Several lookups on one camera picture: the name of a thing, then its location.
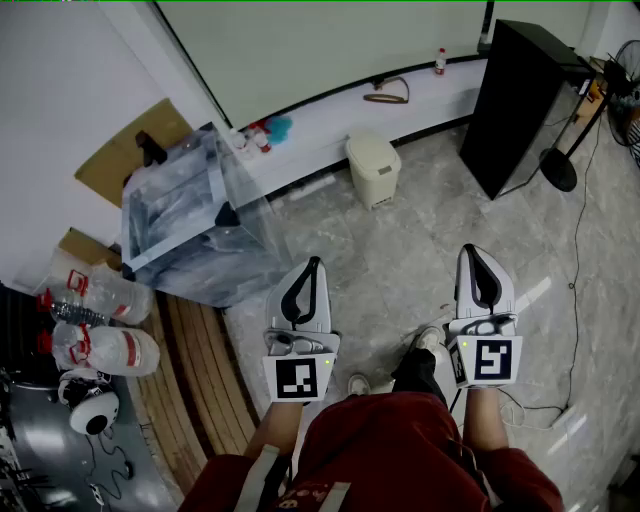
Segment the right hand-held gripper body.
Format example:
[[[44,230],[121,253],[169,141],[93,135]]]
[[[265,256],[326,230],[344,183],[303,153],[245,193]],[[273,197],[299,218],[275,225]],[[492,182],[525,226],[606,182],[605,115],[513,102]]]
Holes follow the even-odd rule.
[[[448,324],[446,348],[458,388],[499,388],[516,381],[523,346],[517,320],[517,314],[503,313]]]

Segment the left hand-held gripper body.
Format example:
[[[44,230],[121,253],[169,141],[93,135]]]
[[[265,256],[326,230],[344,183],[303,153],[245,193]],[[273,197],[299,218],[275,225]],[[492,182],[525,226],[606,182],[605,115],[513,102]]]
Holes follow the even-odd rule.
[[[337,359],[337,332],[267,329],[263,367],[272,402],[322,401]]]

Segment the cream pedal trash bin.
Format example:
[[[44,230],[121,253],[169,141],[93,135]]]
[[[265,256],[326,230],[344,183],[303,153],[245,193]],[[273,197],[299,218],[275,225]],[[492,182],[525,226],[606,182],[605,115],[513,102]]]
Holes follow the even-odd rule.
[[[352,181],[367,210],[394,198],[401,159],[383,136],[371,130],[351,133],[345,144]]]

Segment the person's right forearm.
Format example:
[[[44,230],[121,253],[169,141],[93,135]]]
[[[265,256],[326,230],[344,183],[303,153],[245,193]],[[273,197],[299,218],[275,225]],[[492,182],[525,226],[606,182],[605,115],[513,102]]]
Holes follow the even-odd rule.
[[[470,389],[468,391],[463,440],[474,452],[490,452],[509,447],[500,412],[499,391],[497,389]]]

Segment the person's left forearm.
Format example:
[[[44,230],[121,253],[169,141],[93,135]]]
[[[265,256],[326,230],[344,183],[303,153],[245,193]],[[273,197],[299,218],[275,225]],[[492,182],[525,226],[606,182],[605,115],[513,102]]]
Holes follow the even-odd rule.
[[[279,455],[293,455],[304,405],[302,402],[273,402],[249,441],[244,456],[257,459],[263,447],[279,449]]]

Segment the person's right white shoe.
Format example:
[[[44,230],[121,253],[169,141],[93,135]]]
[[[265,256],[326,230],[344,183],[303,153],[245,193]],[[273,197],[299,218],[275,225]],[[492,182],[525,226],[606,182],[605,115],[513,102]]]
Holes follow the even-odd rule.
[[[435,353],[444,341],[444,332],[435,325],[424,326],[414,337],[412,348],[414,350],[428,350]]]

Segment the person's right trouser leg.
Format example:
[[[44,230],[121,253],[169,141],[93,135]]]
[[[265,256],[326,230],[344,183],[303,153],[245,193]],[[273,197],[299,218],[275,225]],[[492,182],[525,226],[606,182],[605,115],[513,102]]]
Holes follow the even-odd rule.
[[[447,405],[435,379],[435,369],[436,357],[430,350],[419,348],[409,350],[392,373],[394,380],[392,391],[432,394]]]

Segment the marble pattern side table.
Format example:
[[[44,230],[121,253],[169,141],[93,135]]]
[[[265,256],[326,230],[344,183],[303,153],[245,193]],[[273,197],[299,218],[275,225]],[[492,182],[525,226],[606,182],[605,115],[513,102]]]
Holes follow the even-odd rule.
[[[227,308],[292,268],[264,196],[239,199],[247,172],[212,124],[136,170],[122,197],[123,274],[152,289]]]

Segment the wooden slat board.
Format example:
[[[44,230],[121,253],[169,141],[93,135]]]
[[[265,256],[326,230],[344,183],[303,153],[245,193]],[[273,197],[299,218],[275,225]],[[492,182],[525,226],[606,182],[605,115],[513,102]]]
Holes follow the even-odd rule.
[[[160,359],[126,384],[153,463],[180,504],[209,459],[244,452],[258,416],[220,310],[158,292],[140,327]]]

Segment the person's red shirt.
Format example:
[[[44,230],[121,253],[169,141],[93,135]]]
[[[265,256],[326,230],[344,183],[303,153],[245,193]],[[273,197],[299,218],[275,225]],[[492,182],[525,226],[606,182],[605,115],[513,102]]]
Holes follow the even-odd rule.
[[[311,423],[288,489],[279,449],[211,459],[179,512],[563,512],[521,450],[474,452],[434,395],[348,398]]]

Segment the black standing fan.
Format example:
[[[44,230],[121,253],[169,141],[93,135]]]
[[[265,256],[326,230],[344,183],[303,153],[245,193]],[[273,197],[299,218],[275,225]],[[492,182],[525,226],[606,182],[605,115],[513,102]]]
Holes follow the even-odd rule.
[[[640,119],[640,39],[625,42],[617,54],[605,61],[607,89],[593,118],[566,152],[554,147],[541,154],[540,170],[558,190],[571,192],[577,186],[577,172],[570,161],[592,128],[605,114],[614,140],[629,148],[627,132],[632,121]]]

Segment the blue fluffy duster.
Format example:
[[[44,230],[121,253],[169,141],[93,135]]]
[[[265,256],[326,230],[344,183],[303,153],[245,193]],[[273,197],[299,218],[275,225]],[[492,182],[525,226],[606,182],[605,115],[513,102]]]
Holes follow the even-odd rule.
[[[287,140],[293,121],[289,116],[272,116],[268,118],[264,127],[267,131],[267,139],[272,146],[283,143]]]

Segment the tall black cabinet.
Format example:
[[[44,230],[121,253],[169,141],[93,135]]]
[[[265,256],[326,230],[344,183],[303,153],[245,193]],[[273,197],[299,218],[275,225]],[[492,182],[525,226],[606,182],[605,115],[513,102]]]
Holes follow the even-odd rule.
[[[595,71],[545,28],[498,19],[460,157],[489,199],[504,190],[563,85],[583,97]]]

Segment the small brown cardboard box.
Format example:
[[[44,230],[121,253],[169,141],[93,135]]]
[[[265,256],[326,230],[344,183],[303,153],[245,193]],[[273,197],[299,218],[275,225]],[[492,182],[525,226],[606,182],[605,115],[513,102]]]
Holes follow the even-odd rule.
[[[114,271],[122,269],[119,253],[73,227],[59,241],[58,248],[91,266],[104,263]]]

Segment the white round headset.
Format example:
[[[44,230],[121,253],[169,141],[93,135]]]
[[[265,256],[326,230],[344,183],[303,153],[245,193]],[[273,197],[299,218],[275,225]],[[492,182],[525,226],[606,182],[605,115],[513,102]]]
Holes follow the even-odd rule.
[[[70,411],[69,424],[82,435],[98,435],[112,426],[120,401],[111,376],[92,368],[77,368],[59,379],[58,399]]]

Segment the white low ledge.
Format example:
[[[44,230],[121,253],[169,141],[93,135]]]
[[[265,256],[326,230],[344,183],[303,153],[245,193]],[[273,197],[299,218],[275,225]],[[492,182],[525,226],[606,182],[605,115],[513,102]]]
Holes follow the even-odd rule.
[[[395,141],[471,115],[482,84],[485,59],[448,63],[442,76],[433,69],[406,73],[407,104],[368,102],[370,83],[300,106],[287,139],[263,154],[242,153],[236,203],[243,205],[346,158],[347,136],[370,129]]]

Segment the large brown cardboard sheet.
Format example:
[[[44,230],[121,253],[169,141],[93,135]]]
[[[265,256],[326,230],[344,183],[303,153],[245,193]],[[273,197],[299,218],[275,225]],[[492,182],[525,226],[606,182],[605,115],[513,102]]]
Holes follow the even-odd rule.
[[[166,98],[146,110],[98,149],[74,177],[108,202],[120,208],[124,183],[143,166],[139,132],[149,135],[163,149],[177,144],[193,129]]]

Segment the wooden frame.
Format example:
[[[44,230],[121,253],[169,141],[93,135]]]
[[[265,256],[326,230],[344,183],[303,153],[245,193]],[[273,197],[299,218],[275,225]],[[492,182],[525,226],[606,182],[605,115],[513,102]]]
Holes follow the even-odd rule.
[[[590,57],[588,63],[595,70],[596,75],[576,114],[575,123],[580,126],[585,126],[593,118],[604,99],[607,89],[607,81],[604,75],[605,61]]]

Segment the large white wall panel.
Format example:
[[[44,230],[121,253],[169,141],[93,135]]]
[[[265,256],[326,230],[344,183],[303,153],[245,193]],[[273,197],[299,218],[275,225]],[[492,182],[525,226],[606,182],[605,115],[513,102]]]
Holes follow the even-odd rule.
[[[477,51],[486,4],[161,2],[212,93],[242,128],[335,89]]]

